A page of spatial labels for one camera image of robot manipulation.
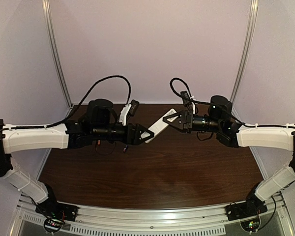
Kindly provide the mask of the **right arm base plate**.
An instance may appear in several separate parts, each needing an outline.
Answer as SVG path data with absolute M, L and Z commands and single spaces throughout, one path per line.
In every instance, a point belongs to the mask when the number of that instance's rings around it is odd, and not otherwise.
M 226 211 L 228 221 L 258 216 L 261 213 L 267 212 L 267 206 L 264 203 L 261 203 L 259 206 L 255 206 L 252 202 L 232 202 L 225 206 L 224 209 Z

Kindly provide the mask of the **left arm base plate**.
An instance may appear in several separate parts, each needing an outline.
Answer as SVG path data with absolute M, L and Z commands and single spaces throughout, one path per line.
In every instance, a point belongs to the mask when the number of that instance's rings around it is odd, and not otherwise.
M 76 219 L 77 211 L 77 206 L 59 202 L 57 202 L 55 206 L 38 204 L 35 209 L 35 212 L 46 217 L 72 222 Z

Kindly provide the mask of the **white remote control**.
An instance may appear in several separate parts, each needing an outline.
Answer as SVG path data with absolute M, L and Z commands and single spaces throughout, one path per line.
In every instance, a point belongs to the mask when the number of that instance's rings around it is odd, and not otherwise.
M 171 108 L 167 113 L 165 113 L 160 119 L 158 119 L 154 124 L 152 124 L 148 131 L 154 133 L 154 137 L 149 138 L 145 141 L 146 144 L 150 143 L 153 139 L 155 139 L 161 132 L 163 132 L 169 125 L 163 121 L 164 117 L 175 114 L 177 111 L 174 108 Z

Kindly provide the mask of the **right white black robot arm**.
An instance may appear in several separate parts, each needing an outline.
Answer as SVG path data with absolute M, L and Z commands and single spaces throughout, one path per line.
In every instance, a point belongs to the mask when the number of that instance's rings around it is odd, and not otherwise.
M 215 95 L 211 98 L 206 115 L 193 113 L 193 101 L 182 93 L 186 110 L 163 117 L 174 129 L 191 133 L 210 132 L 217 140 L 231 148 L 266 147 L 292 151 L 291 161 L 266 180 L 256 184 L 246 197 L 246 210 L 256 213 L 273 194 L 295 182 L 295 124 L 258 125 L 236 122 L 232 116 L 232 103 L 227 98 Z

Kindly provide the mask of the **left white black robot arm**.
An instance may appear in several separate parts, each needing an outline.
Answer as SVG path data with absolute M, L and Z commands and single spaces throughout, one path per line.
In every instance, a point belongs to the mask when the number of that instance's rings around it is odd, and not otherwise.
M 65 120 L 57 125 L 13 126 L 0 119 L 0 178 L 30 196 L 44 214 L 57 216 L 62 209 L 52 188 L 26 174 L 11 161 L 11 154 L 42 148 L 77 149 L 94 141 L 140 145 L 153 138 L 154 133 L 140 124 L 127 123 L 138 105 L 139 102 L 132 100 L 118 116 L 111 101 L 96 99 L 89 102 L 86 113 L 78 121 Z

